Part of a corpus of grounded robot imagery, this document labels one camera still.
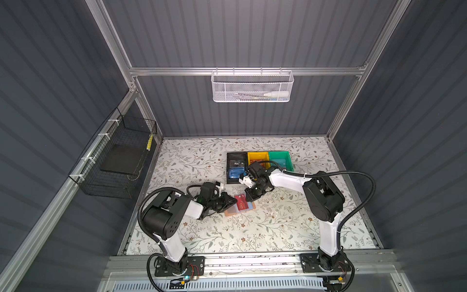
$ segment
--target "aluminum frame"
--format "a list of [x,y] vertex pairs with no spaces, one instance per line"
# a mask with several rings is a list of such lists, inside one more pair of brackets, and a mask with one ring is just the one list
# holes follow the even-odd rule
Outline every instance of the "aluminum frame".
[[236,138],[283,138],[283,137],[326,137],[322,135],[239,135],[239,136],[172,136],[164,137],[164,140],[180,139],[236,139]]
[[[120,113],[124,114],[128,111],[135,97],[136,90],[129,90],[118,105],[118,110],[116,109],[112,113],[107,123],[105,123],[101,129],[100,134],[107,133],[114,123],[113,120],[116,120],[120,116]],[[104,135],[97,135],[84,153],[84,157],[90,156],[103,138]],[[85,165],[86,161],[81,159],[73,169],[72,174],[79,174]],[[45,209],[44,213],[0,274],[0,291],[12,292],[16,289],[78,189],[78,185],[71,178],[66,179],[65,183],[47,206],[47,209]]]
[[215,71],[219,75],[235,74],[269,74],[279,75],[282,71],[292,71],[294,76],[362,76],[365,73],[365,67],[316,67],[316,68],[155,68],[155,67],[131,67],[132,76],[211,76]]
[[128,55],[125,52],[123,44],[117,34],[117,31],[115,30],[115,26],[113,25],[112,20],[110,19],[110,15],[107,12],[104,2],[102,0],[85,0],[85,1],[89,7],[89,10],[91,11],[92,16],[94,17],[97,23],[97,26],[100,29],[101,34],[103,35],[107,43],[107,46],[110,49],[110,52],[112,53],[113,58],[115,59],[120,69],[120,72],[123,75],[123,78],[125,79],[125,82],[128,85],[128,88],[130,89],[136,88],[137,91],[140,93],[138,97],[136,98],[136,104],[138,105],[143,115],[143,118],[156,121],[157,142],[158,143],[162,142],[163,133],[161,129],[159,128],[159,123],[157,122],[157,119],[151,110],[148,99],[144,95],[141,84],[135,77],[133,77],[130,74],[130,70],[129,70],[131,68],[130,59],[128,58]]
[[[299,255],[305,251],[196,254],[205,256],[202,278],[243,278],[264,276],[326,276],[339,273],[303,273]],[[391,249],[349,249],[346,254],[356,274],[387,273],[398,275],[401,265]],[[147,280],[144,256],[111,256],[98,292],[112,291],[115,281]]]
[[354,85],[351,87],[350,91],[348,92],[342,106],[340,107],[339,111],[337,112],[336,117],[334,118],[333,123],[331,124],[327,136],[332,141],[339,128],[341,127],[344,119],[346,118],[350,108],[354,104],[355,100],[357,99],[358,94],[360,93],[361,89],[365,85],[371,71],[376,65],[379,57],[381,56],[382,51],[386,47],[389,39],[391,38],[392,33],[396,29],[397,25],[399,24],[405,10],[409,6],[411,0],[397,0],[396,5],[392,9],[392,12],[384,24],[382,32],[380,33],[378,39],[376,40],[375,45],[370,51],[368,59],[366,61],[365,72],[361,77],[358,77],[357,80],[354,82]]
[[133,212],[131,214],[130,221],[128,222],[127,229],[125,231],[125,234],[124,234],[124,236],[122,238],[122,242],[121,242],[120,247],[118,249],[117,255],[119,255],[119,256],[125,255],[124,253],[125,253],[126,246],[127,246],[128,241],[130,239],[130,236],[131,236],[131,234],[133,232],[133,229],[134,229],[134,227],[135,227],[135,225],[137,223],[136,213],[138,212],[138,208],[139,208],[141,202],[143,202],[144,198],[146,197],[146,193],[148,191],[149,184],[150,184],[151,179],[152,179],[152,175],[154,174],[154,168],[156,168],[157,159],[159,158],[159,154],[161,153],[161,149],[162,149],[162,142],[157,144],[156,150],[154,151],[154,155],[152,156],[151,164],[149,165],[148,173],[146,174],[146,177],[144,179],[143,187],[142,187],[141,192],[140,192],[140,194],[138,196],[138,200],[136,201],[136,204],[135,204],[135,206],[133,208]]
[[[342,162],[342,159],[340,158],[340,155],[339,155],[334,143],[332,141],[328,140],[327,145],[329,147],[329,151],[331,152],[331,154],[333,155],[333,157],[334,157],[334,159],[336,161],[337,168],[340,171],[347,170],[344,163]],[[360,196],[358,195],[358,192],[355,189],[354,183],[350,179],[350,176],[348,174],[343,174],[342,177],[343,177],[343,179],[344,179],[344,181],[345,181],[345,183],[346,183],[346,185],[347,185],[347,187],[349,189],[350,196],[354,200],[355,205],[356,206],[360,205],[361,204]],[[375,237],[377,246],[379,248],[383,249],[384,246],[383,246],[378,234],[376,233],[375,227],[373,226],[373,223],[371,222],[370,217],[368,216],[368,213],[365,210],[365,207],[363,207],[359,211],[359,213],[360,213],[360,215],[361,215],[361,217],[363,219],[363,222],[367,226],[368,232],[370,233],[370,235],[373,235]]]

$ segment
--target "floral tablecloth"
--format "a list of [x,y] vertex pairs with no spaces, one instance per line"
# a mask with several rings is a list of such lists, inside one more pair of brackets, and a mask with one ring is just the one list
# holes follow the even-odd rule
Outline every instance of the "floral tablecloth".
[[[165,140],[148,193],[173,186],[185,191],[188,185],[205,181],[226,182],[226,153],[232,151],[290,152],[296,172],[336,171],[337,166],[324,137],[183,139]],[[342,218],[355,204],[341,176],[332,177],[346,198]],[[226,185],[229,195],[244,192],[245,186]],[[256,209],[225,217],[216,214],[199,221],[184,217],[178,232],[189,253],[311,250],[319,245],[319,225],[303,194],[276,188],[255,201]],[[346,249],[370,249],[375,245],[356,214],[343,227],[341,242]],[[136,224],[127,255],[160,251]]]

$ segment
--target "card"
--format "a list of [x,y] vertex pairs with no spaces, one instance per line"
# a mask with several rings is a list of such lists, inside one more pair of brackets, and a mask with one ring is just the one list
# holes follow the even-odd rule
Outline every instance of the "card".
[[237,199],[237,207],[239,211],[245,210],[248,208],[245,194],[236,195],[235,198]]

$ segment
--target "ventilation grille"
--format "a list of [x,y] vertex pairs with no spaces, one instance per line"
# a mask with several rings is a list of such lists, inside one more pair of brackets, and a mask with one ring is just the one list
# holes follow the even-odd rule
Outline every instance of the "ventilation grille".
[[[169,288],[169,280],[155,280],[156,285],[164,291],[238,291],[255,289],[314,289],[325,290],[323,279],[318,277],[264,277],[264,278],[213,278],[199,279],[198,281],[188,282],[182,288]],[[152,292],[156,291],[149,280],[141,281],[116,281],[113,288],[114,292]]]
[[212,99],[216,102],[287,102],[292,92],[291,71],[211,75]]

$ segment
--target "robotic arm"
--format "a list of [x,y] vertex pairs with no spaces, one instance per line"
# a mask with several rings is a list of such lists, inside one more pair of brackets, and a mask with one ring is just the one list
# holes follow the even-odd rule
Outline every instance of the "robotic arm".
[[[199,195],[193,197],[189,189],[200,187]],[[183,275],[189,265],[188,251],[180,241],[177,229],[183,216],[203,220],[206,216],[224,212],[237,203],[237,199],[223,192],[221,183],[205,182],[202,185],[191,185],[188,195],[182,191],[165,187],[155,190],[142,202],[138,209],[138,223],[141,230],[153,239],[163,251],[166,272]],[[146,203],[158,194],[147,207]]]
[[[326,173],[319,171],[313,175],[298,174],[282,170],[279,165],[265,169],[260,163],[272,163],[262,161],[252,163],[246,175],[240,175],[239,182],[246,185],[247,201],[254,201],[263,196],[267,189],[285,187],[305,195],[311,212],[319,219],[321,242],[318,248],[318,258],[311,260],[318,263],[323,271],[333,271],[339,266],[339,261],[347,261],[352,268],[351,276],[341,291],[346,290],[354,277],[354,266],[348,260],[346,254],[340,249],[340,230],[344,223],[355,215],[371,199],[376,191],[376,183],[373,178],[359,171],[337,171]],[[333,183],[330,176],[339,174],[359,174],[371,180],[372,189],[367,198],[344,219],[340,219],[345,198]],[[191,187],[201,187],[199,195],[191,196]],[[223,190],[222,184],[204,183],[187,188],[188,195],[173,187],[163,187],[153,191],[141,203],[138,209],[138,223],[141,230],[153,239],[161,247],[163,254],[152,254],[147,261],[147,273],[151,284],[157,291],[157,287],[149,271],[149,262],[152,257],[165,258],[165,266],[173,275],[184,275],[190,264],[187,249],[183,246],[178,236],[178,226],[184,215],[202,220],[213,213],[221,213],[236,203],[236,199],[230,197]],[[154,195],[160,193],[147,207],[144,207]]]
[[[327,175],[319,171],[317,176]],[[254,201],[266,193],[268,188],[285,187],[305,195],[311,212],[319,219],[321,242],[318,248],[320,268],[332,271],[339,265],[338,225],[345,198],[329,176],[308,178],[284,173],[276,166],[265,169],[259,162],[253,162],[246,176],[240,176],[247,201]]]

